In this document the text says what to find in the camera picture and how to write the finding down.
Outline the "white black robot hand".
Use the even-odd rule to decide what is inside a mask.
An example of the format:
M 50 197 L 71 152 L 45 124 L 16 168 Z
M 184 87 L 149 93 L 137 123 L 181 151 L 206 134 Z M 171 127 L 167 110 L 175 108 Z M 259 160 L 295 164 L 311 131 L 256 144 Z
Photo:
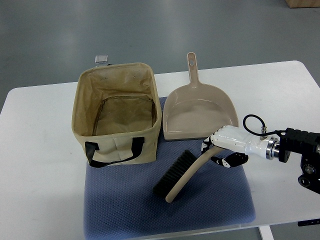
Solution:
M 280 141 L 276 137 L 257 136 L 242 128 L 226 125 L 202 142 L 201 153 L 211 147 L 230 150 L 228 156 L 213 155 L 210 159 L 225 168 L 234 168 L 245 164 L 252 154 L 267 160 L 278 158 Z

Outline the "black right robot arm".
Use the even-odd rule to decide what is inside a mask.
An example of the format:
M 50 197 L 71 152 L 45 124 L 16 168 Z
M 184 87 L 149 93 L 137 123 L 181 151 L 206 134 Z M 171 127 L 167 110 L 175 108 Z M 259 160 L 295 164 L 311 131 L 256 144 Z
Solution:
M 246 121 L 253 117 L 260 121 L 261 132 L 257 133 L 247 127 Z M 262 118 L 255 114 L 248 114 L 242 121 L 244 129 L 254 136 L 266 140 L 267 145 L 263 153 L 267 159 L 277 158 L 279 162 L 286 163 L 291 153 L 301 155 L 300 168 L 302 175 L 298 183 L 317 194 L 320 193 L 320 134 L 302 131 L 293 128 L 285 130 L 267 131 L 267 126 Z

